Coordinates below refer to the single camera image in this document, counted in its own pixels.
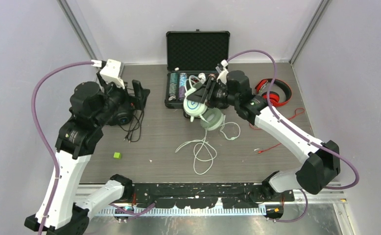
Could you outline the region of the mint green headphones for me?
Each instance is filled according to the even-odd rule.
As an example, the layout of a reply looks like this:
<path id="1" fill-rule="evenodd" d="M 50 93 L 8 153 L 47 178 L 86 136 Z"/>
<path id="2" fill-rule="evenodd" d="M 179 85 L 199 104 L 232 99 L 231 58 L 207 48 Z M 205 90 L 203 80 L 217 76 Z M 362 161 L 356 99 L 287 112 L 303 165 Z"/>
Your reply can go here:
<path id="1" fill-rule="evenodd" d="M 207 131 L 213 131 L 225 123 L 225 115 L 219 108 L 209 108 L 205 101 L 191 100 L 191 95 L 196 94 L 197 89 L 203 87 L 201 78 L 189 76 L 185 87 L 183 109 L 189 116 L 190 122 L 196 118 L 200 119 L 201 127 Z"/>

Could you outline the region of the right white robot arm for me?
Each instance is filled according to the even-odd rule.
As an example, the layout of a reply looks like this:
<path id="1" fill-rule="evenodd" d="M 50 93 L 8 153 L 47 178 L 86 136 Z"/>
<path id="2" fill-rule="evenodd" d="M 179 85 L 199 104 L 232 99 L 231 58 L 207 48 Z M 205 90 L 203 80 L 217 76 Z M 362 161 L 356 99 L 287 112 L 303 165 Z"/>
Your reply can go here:
<path id="1" fill-rule="evenodd" d="M 301 163 L 300 168 L 275 171 L 264 179 L 260 186 L 263 198 L 275 201 L 282 192 L 292 189 L 316 195 L 340 173 L 340 160 L 335 157 L 338 145 L 308 135 L 269 106 L 265 98 L 253 94 L 244 72 L 230 72 L 225 83 L 210 77 L 204 83 L 187 86 L 183 106 L 191 119 L 207 121 L 208 112 L 216 110 L 219 104 L 233 106 L 240 118 L 271 134 Z"/>

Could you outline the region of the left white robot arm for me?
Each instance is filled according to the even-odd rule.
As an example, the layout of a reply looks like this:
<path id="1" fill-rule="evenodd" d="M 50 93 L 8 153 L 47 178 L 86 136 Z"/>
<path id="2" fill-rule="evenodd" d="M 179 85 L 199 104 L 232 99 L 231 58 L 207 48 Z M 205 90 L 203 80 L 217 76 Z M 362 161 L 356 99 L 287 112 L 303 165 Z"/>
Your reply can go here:
<path id="1" fill-rule="evenodd" d="M 81 176 L 103 137 L 103 127 L 124 105 L 142 110 L 150 93 L 138 80 L 132 81 L 134 94 L 110 83 L 101 88 L 96 82 L 79 84 L 70 97 L 70 119 L 58 132 L 55 144 L 55 169 L 47 194 L 37 213 L 28 216 L 24 225 L 48 235 L 81 235 L 99 211 L 119 200 L 129 202 L 134 194 L 132 181 L 113 175 L 86 199 L 76 200 Z"/>

